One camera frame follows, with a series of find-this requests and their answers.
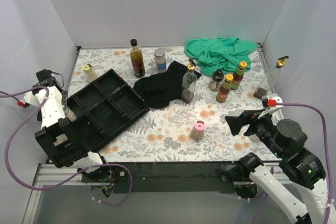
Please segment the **pink cap spice bottle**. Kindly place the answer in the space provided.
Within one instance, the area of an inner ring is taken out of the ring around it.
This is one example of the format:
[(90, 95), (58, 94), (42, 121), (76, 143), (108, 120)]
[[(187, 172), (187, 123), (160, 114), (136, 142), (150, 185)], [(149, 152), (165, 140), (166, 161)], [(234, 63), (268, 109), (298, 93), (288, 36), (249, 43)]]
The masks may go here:
[(205, 123), (201, 120), (196, 121), (190, 133), (191, 138), (200, 141), (203, 138), (204, 133)]

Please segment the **blue label spice jar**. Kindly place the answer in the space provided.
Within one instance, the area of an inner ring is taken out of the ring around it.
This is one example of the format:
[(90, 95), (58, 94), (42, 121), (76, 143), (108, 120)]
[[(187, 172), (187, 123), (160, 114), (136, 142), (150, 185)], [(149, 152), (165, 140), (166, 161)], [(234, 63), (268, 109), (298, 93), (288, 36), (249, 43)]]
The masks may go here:
[(154, 51), (156, 69), (159, 73), (166, 71), (165, 49), (158, 48)]

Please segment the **yellow cap spice bottle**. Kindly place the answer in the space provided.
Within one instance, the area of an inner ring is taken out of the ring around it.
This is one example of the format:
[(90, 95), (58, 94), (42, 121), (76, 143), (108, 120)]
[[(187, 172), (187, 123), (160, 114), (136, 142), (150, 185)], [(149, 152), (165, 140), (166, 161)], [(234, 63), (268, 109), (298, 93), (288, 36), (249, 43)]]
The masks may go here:
[(98, 74), (95, 72), (91, 64), (89, 63), (84, 64), (82, 66), (82, 69), (85, 73), (85, 76), (88, 82), (93, 82), (99, 78)]

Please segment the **silver lid spice jar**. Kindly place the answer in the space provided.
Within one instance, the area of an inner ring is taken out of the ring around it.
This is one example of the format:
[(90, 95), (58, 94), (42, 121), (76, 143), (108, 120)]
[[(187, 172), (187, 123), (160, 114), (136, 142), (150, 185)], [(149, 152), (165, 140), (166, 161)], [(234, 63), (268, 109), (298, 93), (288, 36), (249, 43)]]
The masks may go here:
[(75, 115), (75, 113), (67, 105), (64, 106), (64, 114), (72, 122), (77, 119), (77, 116)]

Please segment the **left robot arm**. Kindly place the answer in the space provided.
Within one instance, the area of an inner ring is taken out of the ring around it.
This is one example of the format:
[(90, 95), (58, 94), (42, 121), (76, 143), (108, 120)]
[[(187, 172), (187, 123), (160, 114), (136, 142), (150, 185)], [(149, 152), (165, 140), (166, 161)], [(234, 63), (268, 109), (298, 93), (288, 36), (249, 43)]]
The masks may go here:
[(96, 104), (86, 105), (77, 96), (68, 97), (55, 76), (47, 69), (37, 72), (34, 89), (20, 101), (22, 106), (39, 107), (41, 129), (35, 133), (37, 143), (56, 167), (75, 165), (85, 168), (84, 174), (92, 180), (111, 180), (112, 170), (98, 151), (107, 138), (104, 117), (113, 112), (113, 107), (98, 89), (93, 90), (98, 95)]

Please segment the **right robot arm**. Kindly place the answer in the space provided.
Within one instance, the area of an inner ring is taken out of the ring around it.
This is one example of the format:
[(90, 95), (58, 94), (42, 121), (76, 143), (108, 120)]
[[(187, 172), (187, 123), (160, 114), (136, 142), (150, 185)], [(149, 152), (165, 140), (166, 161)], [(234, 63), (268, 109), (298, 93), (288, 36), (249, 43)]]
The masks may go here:
[(281, 208), (291, 223), (335, 223), (335, 207), (328, 194), (326, 173), (319, 158), (304, 147), (307, 135), (294, 120), (283, 119), (276, 125), (263, 110), (244, 111), (240, 116), (226, 116), (233, 136), (243, 126), (245, 136), (255, 135), (280, 159), (279, 168), (300, 193), (298, 200), (279, 182), (254, 153), (240, 158), (226, 175), (251, 180), (259, 185)]

